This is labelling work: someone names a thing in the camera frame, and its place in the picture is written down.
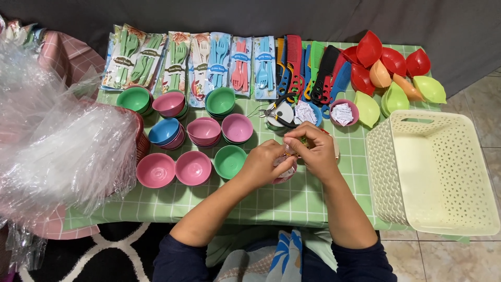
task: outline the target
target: gray fabric background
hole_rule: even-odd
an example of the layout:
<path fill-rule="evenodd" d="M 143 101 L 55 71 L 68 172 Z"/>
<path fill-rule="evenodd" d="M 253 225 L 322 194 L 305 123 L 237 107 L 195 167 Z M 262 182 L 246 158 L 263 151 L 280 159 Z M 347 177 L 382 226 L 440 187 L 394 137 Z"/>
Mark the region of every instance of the gray fabric background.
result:
<path fill-rule="evenodd" d="M 447 96 L 501 66 L 499 0 L 0 0 L 0 13 L 67 33 L 102 56 L 122 23 L 335 42 L 358 42 L 370 29 L 383 43 L 423 46 Z"/>

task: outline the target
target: cutlery package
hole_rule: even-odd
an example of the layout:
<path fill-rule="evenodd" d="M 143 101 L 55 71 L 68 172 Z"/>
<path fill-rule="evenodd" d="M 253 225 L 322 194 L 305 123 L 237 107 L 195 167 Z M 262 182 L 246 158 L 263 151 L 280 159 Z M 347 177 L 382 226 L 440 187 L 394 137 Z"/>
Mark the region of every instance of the cutlery package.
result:
<path fill-rule="evenodd" d="M 131 76 L 139 57 L 140 47 L 146 40 L 146 33 L 124 24 L 121 28 L 115 26 L 115 35 L 111 60 L 102 85 L 105 88 L 123 90 L 134 84 Z"/>
<path fill-rule="evenodd" d="M 273 36 L 255 37 L 253 45 L 254 99 L 276 100 L 275 40 Z"/>
<path fill-rule="evenodd" d="M 130 80 L 134 85 L 141 85 L 151 90 L 149 87 L 154 75 L 157 73 L 158 65 L 162 62 L 160 57 L 167 41 L 166 34 L 147 34 L 139 51 L 139 57 L 132 70 Z"/>
<path fill-rule="evenodd" d="M 252 37 L 233 36 L 230 56 L 229 87 L 237 95 L 250 97 Z"/>
<path fill-rule="evenodd" d="M 162 93 L 180 90 L 186 94 L 187 57 L 190 49 L 190 33 L 169 31 L 169 44 L 165 54 Z"/>
<path fill-rule="evenodd" d="M 205 90 L 213 91 L 220 87 L 228 87 L 229 48 L 231 34 L 222 32 L 210 33 L 210 54 L 205 77 Z"/>
<path fill-rule="evenodd" d="M 192 33 L 188 58 L 189 105 L 203 108 L 205 100 L 205 77 L 210 54 L 210 33 Z"/>

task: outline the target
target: table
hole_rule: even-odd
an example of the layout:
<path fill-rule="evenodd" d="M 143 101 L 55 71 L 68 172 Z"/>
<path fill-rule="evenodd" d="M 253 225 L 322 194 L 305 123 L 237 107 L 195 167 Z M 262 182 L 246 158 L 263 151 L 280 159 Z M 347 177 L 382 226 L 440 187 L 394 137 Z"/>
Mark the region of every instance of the table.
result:
<path fill-rule="evenodd" d="M 346 49 L 354 46 L 353 43 L 325 43 Z M 383 45 L 399 51 L 404 57 L 416 51 L 420 46 Z M 381 104 L 383 89 L 377 89 L 374 99 Z M 117 92 L 104 92 L 98 94 L 98 101 L 114 104 Z M 340 93 L 337 99 L 345 98 L 353 101 L 355 91 L 348 86 L 346 93 Z M 256 108 L 266 102 L 258 102 L 247 98 L 236 101 L 234 112 L 245 115 L 251 114 Z M 440 111 L 438 104 L 426 102 L 411 102 L 411 109 L 425 109 Z M 204 109 L 190 108 L 186 119 L 181 123 L 186 126 L 195 118 L 208 116 Z M 269 131 L 264 124 L 265 119 L 258 114 L 249 117 L 254 125 L 254 134 L 251 139 L 241 147 L 247 153 L 262 142 L 275 139 L 282 143 L 282 136 Z M 161 117 L 153 114 L 145 118 L 145 130 L 149 132 Z M 381 114 L 379 121 L 385 117 Z M 340 148 L 338 167 L 348 183 L 356 200 L 369 217 L 376 230 L 412 230 L 411 227 L 385 222 L 379 219 L 372 208 L 369 178 L 367 171 L 367 158 L 365 153 L 365 136 L 370 128 L 356 123 L 348 127 L 334 126 L 330 120 L 324 119 L 321 127 L 336 138 Z M 211 159 L 223 146 L 228 145 L 224 140 L 207 150 L 198 150 L 187 138 L 183 146 L 175 151 L 165 151 L 152 146 L 152 153 L 167 153 L 176 160 L 182 153 L 191 150 L 202 151 Z M 168 188 L 154 190 L 143 187 L 140 183 L 125 197 L 123 201 L 112 201 L 98 209 L 91 217 L 84 217 L 79 211 L 71 208 L 67 210 L 64 229 L 89 226 L 98 223 L 116 221 L 144 221 L 144 222 L 177 222 L 190 209 L 200 203 L 204 198 L 223 185 L 223 180 L 213 172 L 210 181 L 199 187 L 187 187 L 176 181 Z M 311 175 L 298 161 L 298 172 L 291 180 L 278 184 L 264 186 L 247 196 L 229 214 L 227 223 L 236 224 L 282 224 L 309 227 L 327 227 L 327 209 L 324 204 L 321 183 Z"/>

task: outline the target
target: blue bowl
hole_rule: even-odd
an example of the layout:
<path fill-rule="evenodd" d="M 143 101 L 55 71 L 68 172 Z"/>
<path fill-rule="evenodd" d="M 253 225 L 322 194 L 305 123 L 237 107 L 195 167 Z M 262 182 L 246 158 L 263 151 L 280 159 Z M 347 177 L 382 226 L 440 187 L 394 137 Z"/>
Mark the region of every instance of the blue bowl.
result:
<path fill-rule="evenodd" d="M 313 103 L 311 102 L 307 102 L 310 107 L 313 109 L 313 112 L 315 113 L 315 117 L 317 117 L 317 124 L 316 126 L 319 127 L 320 124 L 322 123 L 322 111 L 320 110 L 320 108 L 318 108 L 317 106 L 315 106 Z"/>
<path fill-rule="evenodd" d="M 151 128 L 148 139 L 157 146 L 164 146 L 176 138 L 179 130 L 180 126 L 177 119 L 168 117 Z"/>

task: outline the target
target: woven plastic basket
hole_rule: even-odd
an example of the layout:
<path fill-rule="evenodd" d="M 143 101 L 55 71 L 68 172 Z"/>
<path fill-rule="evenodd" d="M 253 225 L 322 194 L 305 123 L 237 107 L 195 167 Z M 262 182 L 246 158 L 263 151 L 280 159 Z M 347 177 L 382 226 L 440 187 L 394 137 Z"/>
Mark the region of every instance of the woven plastic basket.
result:
<path fill-rule="evenodd" d="M 366 138 L 372 201 L 383 220 L 430 233 L 499 232 L 499 216 L 471 120 L 394 111 Z"/>

